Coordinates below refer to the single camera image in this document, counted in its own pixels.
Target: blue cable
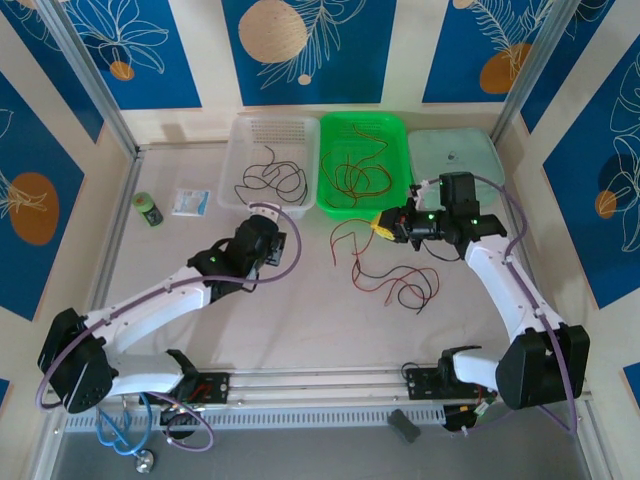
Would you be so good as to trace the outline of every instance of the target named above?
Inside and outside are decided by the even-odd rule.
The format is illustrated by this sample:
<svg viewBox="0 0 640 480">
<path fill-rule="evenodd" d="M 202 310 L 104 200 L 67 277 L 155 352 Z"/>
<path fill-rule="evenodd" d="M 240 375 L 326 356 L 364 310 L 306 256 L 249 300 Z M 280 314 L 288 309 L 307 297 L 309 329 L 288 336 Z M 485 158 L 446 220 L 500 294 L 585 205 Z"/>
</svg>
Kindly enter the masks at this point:
<svg viewBox="0 0 640 480">
<path fill-rule="evenodd" d="M 153 415 L 151 414 L 151 405 L 144 393 L 140 394 L 140 398 L 147 408 L 147 429 L 142 437 L 142 440 L 133 448 L 131 448 L 131 441 L 127 438 L 129 435 L 129 429 L 131 428 L 131 415 L 125 410 L 124 412 L 124 428 L 120 428 L 116 425 L 116 422 L 107 415 L 102 409 L 98 408 L 98 422 L 96 425 L 96 434 L 98 435 L 98 441 L 105 447 L 111 447 L 113 450 L 122 456 L 135 455 L 144 447 L 145 443 L 149 441 L 151 435 L 151 426 L 153 423 Z M 107 425 L 111 427 L 116 438 L 112 441 L 104 438 L 104 431 L 102 430 L 102 420 L 107 422 Z"/>
</svg>

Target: clear plastic tray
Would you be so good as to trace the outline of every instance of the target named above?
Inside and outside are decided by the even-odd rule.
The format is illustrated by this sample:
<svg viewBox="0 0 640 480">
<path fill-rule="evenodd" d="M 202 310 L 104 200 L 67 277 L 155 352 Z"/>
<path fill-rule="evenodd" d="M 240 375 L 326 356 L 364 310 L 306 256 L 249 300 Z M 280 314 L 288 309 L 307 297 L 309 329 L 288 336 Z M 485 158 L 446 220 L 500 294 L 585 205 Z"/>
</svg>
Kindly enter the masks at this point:
<svg viewBox="0 0 640 480">
<path fill-rule="evenodd" d="M 270 202 L 302 218 L 316 201 L 320 122 L 313 117 L 255 115 L 236 118 L 218 187 L 218 204 L 246 212 Z"/>
<path fill-rule="evenodd" d="M 478 128 L 411 132 L 409 155 L 416 183 L 443 173 L 471 172 L 504 185 L 504 169 L 493 142 Z M 497 195 L 493 187 L 476 180 L 476 196 L 481 206 L 491 205 Z M 431 189 L 424 195 L 424 207 L 440 208 L 439 189 Z"/>
</svg>

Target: green bottle cap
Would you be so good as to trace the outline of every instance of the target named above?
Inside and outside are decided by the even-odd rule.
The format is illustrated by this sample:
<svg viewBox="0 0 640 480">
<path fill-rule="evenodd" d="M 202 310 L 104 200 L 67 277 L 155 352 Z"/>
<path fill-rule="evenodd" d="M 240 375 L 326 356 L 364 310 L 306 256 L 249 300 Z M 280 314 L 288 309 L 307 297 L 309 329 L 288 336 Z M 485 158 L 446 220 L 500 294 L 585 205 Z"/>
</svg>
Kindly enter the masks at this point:
<svg viewBox="0 0 640 480">
<path fill-rule="evenodd" d="M 147 192 L 138 192 L 133 196 L 132 200 L 133 206 L 136 207 L 140 213 L 148 212 L 153 208 L 153 200 L 151 199 L 151 195 Z"/>
</svg>

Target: red wire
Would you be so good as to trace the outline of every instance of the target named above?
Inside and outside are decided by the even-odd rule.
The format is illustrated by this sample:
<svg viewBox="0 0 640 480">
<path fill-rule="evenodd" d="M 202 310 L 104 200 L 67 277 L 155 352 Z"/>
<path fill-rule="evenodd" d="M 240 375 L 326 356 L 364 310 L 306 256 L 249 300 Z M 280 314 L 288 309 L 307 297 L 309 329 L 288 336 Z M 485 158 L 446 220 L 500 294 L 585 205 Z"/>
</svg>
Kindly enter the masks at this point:
<svg viewBox="0 0 640 480">
<path fill-rule="evenodd" d="M 401 277 L 396 277 L 396 278 L 389 278 L 384 280 L 382 283 L 380 283 L 378 286 L 373 287 L 373 288 L 365 288 L 365 287 L 361 287 L 360 285 L 358 285 L 358 279 L 360 278 L 360 272 L 356 271 L 356 267 L 358 263 L 361 263 L 360 260 L 360 256 L 369 248 L 369 245 L 371 245 L 371 242 L 373 240 L 373 236 L 374 236 L 374 232 L 371 232 L 371 235 L 369 235 L 369 239 L 367 240 L 367 243 L 365 244 L 365 246 L 362 248 L 362 250 L 358 251 L 358 245 L 357 245 L 357 239 L 356 239 L 356 234 L 355 232 L 349 232 L 345 235 L 342 235 L 341 237 L 336 238 L 335 240 L 333 239 L 333 236 L 335 235 L 336 231 L 342 227 L 343 225 L 346 225 L 349 222 L 362 222 L 362 223 L 366 223 L 367 225 L 369 224 L 368 221 L 360 219 L 360 218 L 353 218 L 351 220 L 347 220 L 345 222 L 340 223 L 338 226 L 336 226 L 333 231 L 331 232 L 331 236 L 329 237 L 329 244 L 331 246 L 331 255 L 333 257 L 333 264 L 334 266 L 337 266 L 338 262 L 337 262 L 337 258 L 336 258 L 336 253 L 335 253 L 335 246 L 336 244 L 340 241 L 343 240 L 349 236 L 351 236 L 353 238 L 353 246 L 354 246 L 354 252 L 352 253 L 352 255 L 354 255 L 356 257 L 356 260 L 353 264 L 353 267 L 351 268 L 351 282 L 353 283 L 353 285 L 360 291 L 362 292 L 366 292 L 366 293 L 372 293 L 372 292 L 376 292 L 378 290 L 380 290 L 383 286 L 387 285 L 390 282 L 393 282 L 393 284 L 391 285 L 391 288 L 389 289 L 389 293 L 387 294 L 387 298 L 385 299 L 384 305 L 387 306 L 391 303 L 391 298 L 393 295 L 393 291 L 396 287 L 396 285 L 398 283 L 402 283 L 405 286 L 407 286 L 411 292 L 418 297 L 420 300 L 422 300 L 423 302 L 426 300 L 431 300 L 432 298 L 434 298 L 438 292 L 440 291 L 440 277 L 438 276 L 438 272 L 431 268 L 431 267 L 424 267 L 424 268 L 414 268 L 412 269 L 410 272 L 404 274 Z M 426 298 L 424 296 L 424 293 L 421 293 L 419 290 L 417 290 L 415 288 L 414 284 L 410 284 L 408 283 L 405 278 L 407 278 L 410 275 L 413 275 L 415 273 L 418 272 L 425 272 L 425 271 L 431 271 L 435 274 L 436 277 L 436 289 L 435 292 L 432 292 L 431 295 L 429 295 L 428 298 Z"/>
</svg>

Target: white table surface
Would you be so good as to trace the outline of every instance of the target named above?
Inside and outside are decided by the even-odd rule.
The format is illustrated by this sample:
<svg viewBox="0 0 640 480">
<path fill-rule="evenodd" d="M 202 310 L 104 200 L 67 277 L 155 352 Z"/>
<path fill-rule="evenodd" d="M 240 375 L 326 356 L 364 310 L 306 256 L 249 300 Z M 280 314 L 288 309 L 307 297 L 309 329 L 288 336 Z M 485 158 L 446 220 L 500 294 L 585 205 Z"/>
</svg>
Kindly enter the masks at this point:
<svg viewBox="0 0 640 480">
<path fill-rule="evenodd" d="M 225 144 L 206 148 L 157 149 L 146 152 L 136 191 L 147 191 L 164 214 L 150 228 L 130 209 L 107 303 L 115 303 L 174 273 L 200 250 L 228 237 L 246 216 L 216 204 Z M 211 191 L 206 215 L 173 216 L 177 188 Z M 500 201 L 486 213 L 505 225 Z M 408 245 L 375 238 L 363 268 L 379 274 L 398 264 L 438 270 L 440 293 L 419 315 L 401 307 L 388 290 L 366 294 L 351 284 L 351 244 L 337 246 L 332 264 L 329 235 L 337 225 L 317 207 L 298 222 L 303 240 L 298 267 L 280 282 L 260 285 L 252 294 L 238 292 L 200 311 L 176 319 L 138 342 L 133 353 L 181 349 L 198 368 L 342 368 L 395 367 L 407 361 L 435 362 L 445 348 L 469 344 L 506 348 L 504 325 L 476 275 L 463 263 L 445 263 Z M 360 242 L 369 235 L 357 226 Z M 265 266 L 263 278 L 275 275 L 292 260 L 293 234 L 280 267 Z M 452 247 L 432 247 L 454 256 Z M 362 281 L 363 285 L 374 285 Z"/>
</svg>

